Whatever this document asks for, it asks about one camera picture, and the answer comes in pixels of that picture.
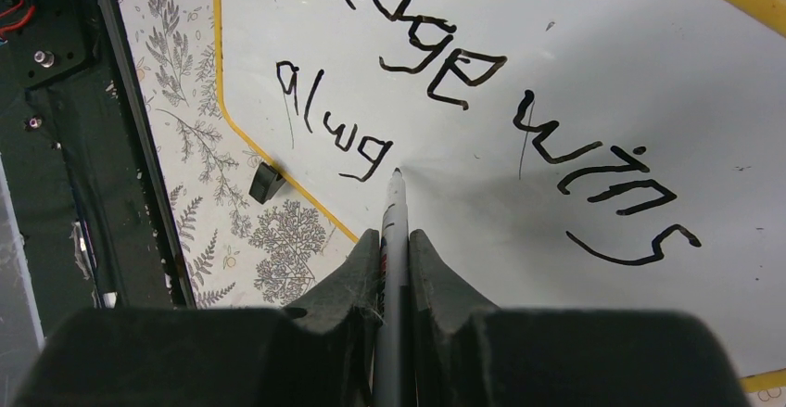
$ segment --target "white board surface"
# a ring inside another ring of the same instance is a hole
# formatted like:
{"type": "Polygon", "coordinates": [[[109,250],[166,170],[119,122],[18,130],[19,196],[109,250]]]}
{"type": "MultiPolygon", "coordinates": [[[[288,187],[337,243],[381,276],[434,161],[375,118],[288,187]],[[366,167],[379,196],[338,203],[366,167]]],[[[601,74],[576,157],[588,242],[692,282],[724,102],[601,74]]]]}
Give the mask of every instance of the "white board surface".
{"type": "Polygon", "coordinates": [[[500,305],[680,309],[741,375],[786,367],[783,38],[722,0],[377,2],[222,0],[229,115],[341,222],[379,229],[400,167],[500,305]]]}

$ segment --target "bolt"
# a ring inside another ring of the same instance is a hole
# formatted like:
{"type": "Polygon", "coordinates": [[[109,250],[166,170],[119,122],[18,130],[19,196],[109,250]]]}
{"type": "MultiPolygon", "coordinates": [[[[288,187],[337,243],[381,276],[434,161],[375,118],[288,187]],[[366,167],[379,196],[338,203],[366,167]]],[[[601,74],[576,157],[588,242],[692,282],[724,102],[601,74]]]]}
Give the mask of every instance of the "bolt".
{"type": "Polygon", "coordinates": [[[45,69],[49,69],[55,65],[55,55],[53,55],[52,52],[39,50],[35,52],[35,55],[32,56],[32,59],[45,69]]]}
{"type": "Polygon", "coordinates": [[[44,124],[44,121],[42,121],[39,117],[32,117],[27,120],[27,127],[33,131],[40,128],[42,124],[44,124]]]}

